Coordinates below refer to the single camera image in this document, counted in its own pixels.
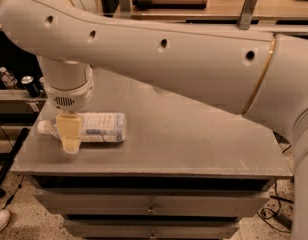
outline black cable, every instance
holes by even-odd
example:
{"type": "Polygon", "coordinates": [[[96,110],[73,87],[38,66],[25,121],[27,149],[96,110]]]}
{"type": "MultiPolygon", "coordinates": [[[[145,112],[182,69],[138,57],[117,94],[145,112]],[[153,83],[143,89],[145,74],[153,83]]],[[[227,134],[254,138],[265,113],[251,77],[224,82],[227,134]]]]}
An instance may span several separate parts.
{"type": "Polygon", "coordinates": [[[291,232],[290,231],[286,231],[286,230],[281,230],[275,226],[273,226],[271,223],[268,222],[268,220],[274,218],[274,219],[279,219],[280,218],[280,211],[281,211],[281,208],[282,208],[282,203],[281,201],[283,201],[282,199],[284,198],[281,198],[278,193],[277,193],[277,182],[275,182],[274,184],[274,191],[275,191],[275,199],[277,200],[278,202],[278,209],[277,211],[274,211],[270,208],[262,208],[260,210],[260,212],[257,213],[257,215],[267,224],[269,225],[271,228],[281,232],[281,233],[287,233],[287,234],[290,234],[291,232]]]}
{"type": "Polygon", "coordinates": [[[284,149],[283,151],[282,151],[282,153],[284,154],[287,150],[289,150],[290,148],[292,147],[292,145],[289,145],[286,149],[284,149]]]}
{"type": "Polygon", "coordinates": [[[273,198],[273,199],[281,200],[283,202],[294,204],[294,201],[286,199],[286,198],[283,198],[283,197],[277,197],[277,196],[272,196],[272,195],[270,195],[270,197],[273,198]]]}
{"type": "Polygon", "coordinates": [[[267,225],[269,225],[272,229],[275,229],[275,230],[277,230],[278,232],[281,232],[281,233],[287,233],[287,234],[291,234],[291,233],[292,233],[291,231],[281,230],[281,229],[279,229],[279,228],[277,228],[277,227],[274,227],[271,223],[267,222],[266,219],[264,219],[264,218],[262,217],[262,215],[260,215],[259,213],[257,213],[257,215],[258,215],[267,225]]]}
{"type": "Polygon", "coordinates": [[[11,147],[13,148],[13,145],[11,143],[10,138],[8,137],[8,135],[6,134],[6,132],[4,131],[4,129],[2,128],[2,126],[0,125],[0,129],[3,132],[3,134],[5,135],[6,139],[8,140],[8,142],[10,143],[11,147]]]}
{"type": "Polygon", "coordinates": [[[17,186],[17,188],[15,189],[14,193],[7,199],[7,201],[6,201],[6,203],[5,203],[5,206],[3,207],[3,210],[4,210],[10,203],[12,203],[12,201],[13,201],[15,195],[16,195],[16,192],[17,192],[20,188],[22,188],[22,182],[23,182],[23,180],[24,180],[24,176],[22,176],[21,182],[20,182],[20,184],[18,184],[18,186],[17,186]]]}
{"type": "MultiPolygon", "coordinates": [[[[8,142],[10,143],[11,147],[13,148],[13,145],[11,143],[11,140],[10,138],[8,137],[8,135],[6,134],[6,132],[4,131],[4,129],[2,128],[2,126],[0,125],[0,129],[1,131],[3,132],[3,134],[5,135],[6,139],[8,140],[8,142]]],[[[22,188],[22,183],[23,183],[23,180],[24,180],[24,176],[22,176],[22,179],[21,179],[21,182],[18,184],[17,188],[15,189],[14,193],[7,199],[4,207],[3,207],[3,210],[13,201],[15,195],[16,195],[16,192],[22,188]]]]}

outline shoe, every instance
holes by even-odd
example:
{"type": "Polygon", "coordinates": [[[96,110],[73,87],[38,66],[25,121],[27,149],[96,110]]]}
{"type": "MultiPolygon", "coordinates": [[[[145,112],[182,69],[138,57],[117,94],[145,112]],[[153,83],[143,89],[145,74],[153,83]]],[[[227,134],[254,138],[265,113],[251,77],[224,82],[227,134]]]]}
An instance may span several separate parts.
{"type": "Polygon", "coordinates": [[[9,210],[0,211],[0,232],[7,226],[10,221],[11,213],[9,210]]]}

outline bottle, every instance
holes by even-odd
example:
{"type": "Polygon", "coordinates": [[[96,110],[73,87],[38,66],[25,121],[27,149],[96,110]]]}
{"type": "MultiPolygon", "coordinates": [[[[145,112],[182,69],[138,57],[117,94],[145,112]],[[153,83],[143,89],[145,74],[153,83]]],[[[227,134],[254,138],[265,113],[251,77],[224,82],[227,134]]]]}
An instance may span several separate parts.
{"type": "MultiPolygon", "coordinates": [[[[126,139],[126,116],[123,113],[78,113],[81,117],[81,142],[122,142],[126,139]]],[[[60,139],[56,120],[40,121],[37,130],[60,139]]]]}
{"type": "Polygon", "coordinates": [[[12,72],[9,72],[5,67],[0,68],[1,80],[3,81],[6,89],[15,90],[19,89],[17,79],[12,72]]]}

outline drawer handle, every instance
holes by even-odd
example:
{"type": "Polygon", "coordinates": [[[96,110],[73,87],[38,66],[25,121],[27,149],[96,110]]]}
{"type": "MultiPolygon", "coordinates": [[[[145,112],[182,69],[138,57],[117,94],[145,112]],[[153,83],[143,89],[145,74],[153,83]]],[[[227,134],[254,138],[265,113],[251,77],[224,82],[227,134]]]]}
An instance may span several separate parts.
{"type": "Polygon", "coordinates": [[[154,232],[152,231],[152,234],[148,238],[149,240],[157,240],[157,237],[154,235],[154,232]]]}
{"type": "Polygon", "coordinates": [[[154,209],[153,204],[150,204],[150,207],[145,211],[145,213],[146,215],[156,215],[157,211],[154,209]]]}

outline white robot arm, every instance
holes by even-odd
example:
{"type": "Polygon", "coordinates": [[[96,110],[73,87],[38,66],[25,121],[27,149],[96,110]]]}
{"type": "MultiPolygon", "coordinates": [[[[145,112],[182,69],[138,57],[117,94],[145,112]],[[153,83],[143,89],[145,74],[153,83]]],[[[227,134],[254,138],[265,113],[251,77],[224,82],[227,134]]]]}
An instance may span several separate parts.
{"type": "Polygon", "coordinates": [[[93,88],[89,65],[97,65],[282,134],[294,149],[292,239],[308,239],[308,40],[104,18],[91,1],[5,0],[0,7],[6,35],[39,56],[52,104],[82,108],[93,88]]]}

